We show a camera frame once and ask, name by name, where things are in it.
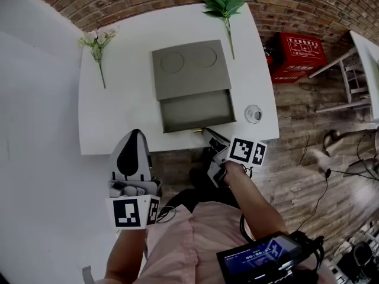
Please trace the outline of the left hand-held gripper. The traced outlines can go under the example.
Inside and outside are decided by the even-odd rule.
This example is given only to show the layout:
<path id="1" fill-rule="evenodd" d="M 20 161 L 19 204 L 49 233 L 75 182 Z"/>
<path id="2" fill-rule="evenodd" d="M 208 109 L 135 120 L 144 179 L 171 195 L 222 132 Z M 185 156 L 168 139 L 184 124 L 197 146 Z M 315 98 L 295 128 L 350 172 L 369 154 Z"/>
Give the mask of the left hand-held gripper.
<path id="1" fill-rule="evenodd" d="M 150 151 L 144 134 L 134 129 L 116 145 L 110 156 L 110 197 L 106 199 L 111 223 L 118 230 L 144 230 L 156 223 L 161 182 L 151 180 Z"/>

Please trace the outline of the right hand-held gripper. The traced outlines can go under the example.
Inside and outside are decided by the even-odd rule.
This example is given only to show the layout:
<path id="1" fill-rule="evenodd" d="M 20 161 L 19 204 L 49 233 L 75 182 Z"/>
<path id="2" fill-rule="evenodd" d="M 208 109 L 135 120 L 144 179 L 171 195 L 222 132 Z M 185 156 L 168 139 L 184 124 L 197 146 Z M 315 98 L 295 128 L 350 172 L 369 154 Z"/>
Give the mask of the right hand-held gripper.
<path id="1" fill-rule="evenodd" d="M 210 180 L 217 188 L 225 187 L 225 163 L 228 161 L 242 165 L 244 172 L 252 178 L 253 168 L 261 167 L 266 155 L 267 145 L 260 141 L 232 137 L 229 141 L 210 128 L 203 128 L 201 135 L 209 147 L 216 152 L 207 171 Z"/>

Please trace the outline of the person's right forearm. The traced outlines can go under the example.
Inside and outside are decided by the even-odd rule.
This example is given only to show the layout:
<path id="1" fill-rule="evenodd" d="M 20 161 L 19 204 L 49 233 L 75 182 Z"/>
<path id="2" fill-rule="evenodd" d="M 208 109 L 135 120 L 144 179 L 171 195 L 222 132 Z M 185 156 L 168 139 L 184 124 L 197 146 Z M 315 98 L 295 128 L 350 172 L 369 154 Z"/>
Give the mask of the person's right forearm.
<path id="1" fill-rule="evenodd" d="M 225 163 L 224 181 L 232 191 L 255 239 L 271 234 L 288 233 L 280 213 L 263 197 L 241 164 Z"/>

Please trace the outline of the person's left forearm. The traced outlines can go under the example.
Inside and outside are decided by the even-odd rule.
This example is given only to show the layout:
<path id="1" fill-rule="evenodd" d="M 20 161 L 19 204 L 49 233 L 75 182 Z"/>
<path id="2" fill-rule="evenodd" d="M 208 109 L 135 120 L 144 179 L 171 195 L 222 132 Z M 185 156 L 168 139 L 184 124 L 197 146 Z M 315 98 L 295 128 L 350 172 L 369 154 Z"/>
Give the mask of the person's left forearm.
<path id="1" fill-rule="evenodd" d="M 121 230 L 107 261 L 105 284 L 136 281 L 145 250 L 146 230 Z"/>

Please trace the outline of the grey drawer box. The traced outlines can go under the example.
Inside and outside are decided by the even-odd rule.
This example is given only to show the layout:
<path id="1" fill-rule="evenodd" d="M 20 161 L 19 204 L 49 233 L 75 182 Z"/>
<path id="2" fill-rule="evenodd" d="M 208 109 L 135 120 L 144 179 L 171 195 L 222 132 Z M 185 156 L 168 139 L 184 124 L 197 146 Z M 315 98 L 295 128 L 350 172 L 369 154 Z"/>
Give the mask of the grey drawer box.
<path id="1" fill-rule="evenodd" d="M 152 62 L 158 101 L 232 88 L 220 40 L 155 50 Z"/>

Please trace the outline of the small round white dish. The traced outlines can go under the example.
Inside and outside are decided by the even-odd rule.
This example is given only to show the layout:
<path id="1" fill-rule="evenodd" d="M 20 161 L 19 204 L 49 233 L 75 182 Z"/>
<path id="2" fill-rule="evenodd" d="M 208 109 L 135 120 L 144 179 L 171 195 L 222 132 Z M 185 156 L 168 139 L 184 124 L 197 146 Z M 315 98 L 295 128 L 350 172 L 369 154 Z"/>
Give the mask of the small round white dish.
<path id="1" fill-rule="evenodd" d="M 262 110 L 257 105 L 248 105 L 244 111 L 245 120 L 250 124 L 257 124 L 262 118 Z"/>

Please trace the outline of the person's black trousers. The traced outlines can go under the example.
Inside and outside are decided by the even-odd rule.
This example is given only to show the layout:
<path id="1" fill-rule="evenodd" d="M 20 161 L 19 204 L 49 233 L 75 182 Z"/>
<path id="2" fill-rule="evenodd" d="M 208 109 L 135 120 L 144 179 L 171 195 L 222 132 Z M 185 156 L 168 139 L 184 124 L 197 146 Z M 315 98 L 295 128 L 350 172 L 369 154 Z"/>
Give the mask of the person's black trousers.
<path id="1" fill-rule="evenodd" d="M 219 202 L 239 209 L 239 205 L 230 188 L 217 188 L 202 169 L 191 169 L 189 180 L 193 185 L 191 189 L 185 189 L 171 198 L 163 207 L 166 212 L 170 207 L 183 205 L 189 212 L 193 212 L 199 203 Z"/>

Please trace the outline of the white desk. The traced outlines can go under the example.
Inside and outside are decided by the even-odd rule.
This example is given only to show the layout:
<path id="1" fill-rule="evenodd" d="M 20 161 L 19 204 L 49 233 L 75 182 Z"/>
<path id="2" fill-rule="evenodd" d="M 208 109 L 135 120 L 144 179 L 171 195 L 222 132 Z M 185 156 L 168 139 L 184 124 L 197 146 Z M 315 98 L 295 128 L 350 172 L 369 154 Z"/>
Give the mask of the white desk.
<path id="1" fill-rule="evenodd" d="M 83 155 L 109 154 L 131 130 L 147 138 L 149 150 L 196 149 L 204 139 L 193 130 L 164 133 L 153 84 L 152 51 L 185 43 L 220 40 L 231 82 L 236 121 L 217 125 L 225 137 L 250 136 L 272 140 L 280 136 L 273 85 L 261 39 L 247 5 L 230 19 L 235 59 L 223 23 L 205 15 L 203 4 L 182 5 L 136 15 L 114 24 L 117 35 L 104 50 L 102 69 L 89 51 L 82 53 L 78 124 Z M 257 105 L 262 118 L 245 120 L 248 105 Z"/>

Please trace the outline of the person's pink shirt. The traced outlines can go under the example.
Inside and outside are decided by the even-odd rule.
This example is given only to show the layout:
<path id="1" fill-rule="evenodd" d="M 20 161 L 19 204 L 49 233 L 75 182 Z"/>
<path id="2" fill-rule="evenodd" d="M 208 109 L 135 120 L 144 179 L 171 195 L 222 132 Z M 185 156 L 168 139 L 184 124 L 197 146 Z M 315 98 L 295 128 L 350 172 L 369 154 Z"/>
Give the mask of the person's pink shirt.
<path id="1" fill-rule="evenodd" d="M 241 211 L 221 202 L 176 208 L 147 232 L 148 258 L 134 284 L 226 284 L 216 254 L 246 244 Z"/>

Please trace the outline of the red fire extinguisher cabinet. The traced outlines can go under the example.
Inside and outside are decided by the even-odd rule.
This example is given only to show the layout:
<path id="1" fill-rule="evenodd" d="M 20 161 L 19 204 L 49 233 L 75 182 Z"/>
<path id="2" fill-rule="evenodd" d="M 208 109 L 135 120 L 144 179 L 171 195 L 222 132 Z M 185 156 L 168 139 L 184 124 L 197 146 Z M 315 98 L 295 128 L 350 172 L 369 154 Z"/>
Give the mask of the red fire extinguisher cabinet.
<path id="1" fill-rule="evenodd" d="M 294 83 L 327 65 L 320 39 L 292 33 L 277 33 L 272 41 L 269 72 L 273 84 Z"/>

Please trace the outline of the white artificial flower sprig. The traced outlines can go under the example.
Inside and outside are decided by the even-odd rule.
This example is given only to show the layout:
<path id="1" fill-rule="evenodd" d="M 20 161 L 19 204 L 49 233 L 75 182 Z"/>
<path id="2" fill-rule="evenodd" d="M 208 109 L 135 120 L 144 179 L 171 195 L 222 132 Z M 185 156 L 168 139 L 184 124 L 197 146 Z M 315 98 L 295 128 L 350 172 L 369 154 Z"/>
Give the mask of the white artificial flower sprig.
<path id="1" fill-rule="evenodd" d="M 83 36 L 78 40 L 78 45 L 80 47 L 89 48 L 92 58 L 98 65 L 104 89 L 106 89 L 106 84 L 102 69 L 102 56 L 104 49 L 109 44 L 109 42 L 116 36 L 118 30 L 118 27 L 95 29 L 90 32 L 84 32 Z"/>

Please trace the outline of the green artificial leaf sprig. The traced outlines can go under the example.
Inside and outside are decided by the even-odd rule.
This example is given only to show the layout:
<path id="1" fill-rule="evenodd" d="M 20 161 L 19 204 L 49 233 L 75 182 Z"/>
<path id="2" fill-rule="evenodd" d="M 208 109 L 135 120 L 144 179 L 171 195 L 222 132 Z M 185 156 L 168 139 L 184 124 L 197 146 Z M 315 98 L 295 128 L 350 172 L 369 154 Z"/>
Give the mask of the green artificial leaf sprig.
<path id="1" fill-rule="evenodd" d="M 204 14 L 209 17 L 219 18 L 222 20 L 229 40 L 232 58 L 235 59 L 235 52 L 232 40 L 232 29 L 230 18 L 232 15 L 239 14 L 239 9 L 245 4 L 243 0 L 203 0 L 205 11 Z"/>

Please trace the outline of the black chair base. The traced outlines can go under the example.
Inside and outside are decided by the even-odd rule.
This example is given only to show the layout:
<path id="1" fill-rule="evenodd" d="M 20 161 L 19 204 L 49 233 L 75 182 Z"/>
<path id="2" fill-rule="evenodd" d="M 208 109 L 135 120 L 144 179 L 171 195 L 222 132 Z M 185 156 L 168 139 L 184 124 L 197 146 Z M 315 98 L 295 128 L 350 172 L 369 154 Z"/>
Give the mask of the black chair base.
<path id="1" fill-rule="evenodd" d="M 379 179 L 379 159 L 364 159 L 350 164 L 344 176 L 349 175 L 364 175 L 369 178 Z"/>

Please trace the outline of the white folding table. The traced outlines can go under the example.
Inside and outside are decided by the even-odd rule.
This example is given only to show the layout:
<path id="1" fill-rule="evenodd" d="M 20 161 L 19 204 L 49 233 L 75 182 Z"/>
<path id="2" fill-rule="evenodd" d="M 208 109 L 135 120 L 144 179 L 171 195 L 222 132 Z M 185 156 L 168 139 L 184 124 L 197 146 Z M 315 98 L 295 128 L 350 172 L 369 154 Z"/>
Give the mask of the white folding table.
<path id="1" fill-rule="evenodd" d="M 315 112 L 323 113 L 328 111 L 337 111 L 339 109 L 369 106 L 371 109 L 371 120 L 374 122 L 379 122 L 379 46 L 352 30 L 349 32 L 349 34 L 354 43 L 354 46 L 346 53 L 328 63 L 326 66 L 309 75 L 309 78 L 311 79 L 328 70 L 332 66 L 336 64 L 339 65 L 346 89 L 346 97 L 348 99 L 348 102 L 346 104 L 335 105 L 330 108 L 317 109 Z M 350 80 L 347 77 L 347 73 L 349 71 L 353 72 L 355 69 L 352 66 L 346 67 L 343 61 L 355 54 L 359 56 L 367 86 L 363 88 L 358 87 L 351 90 L 349 88 Z M 353 101 L 352 94 L 357 93 L 358 90 L 362 90 L 364 92 L 367 91 L 368 97 L 359 101 Z"/>

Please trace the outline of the black rolling chair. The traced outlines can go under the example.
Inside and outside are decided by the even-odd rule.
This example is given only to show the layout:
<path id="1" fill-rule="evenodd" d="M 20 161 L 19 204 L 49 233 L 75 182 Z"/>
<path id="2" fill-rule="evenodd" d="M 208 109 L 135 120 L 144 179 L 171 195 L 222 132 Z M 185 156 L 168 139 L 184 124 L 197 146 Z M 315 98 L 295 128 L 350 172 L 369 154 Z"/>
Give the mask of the black rolling chair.
<path id="1" fill-rule="evenodd" d="M 344 254 L 337 267 L 352 284 L 379 284 L 379 256 L 364 241 Z"/>

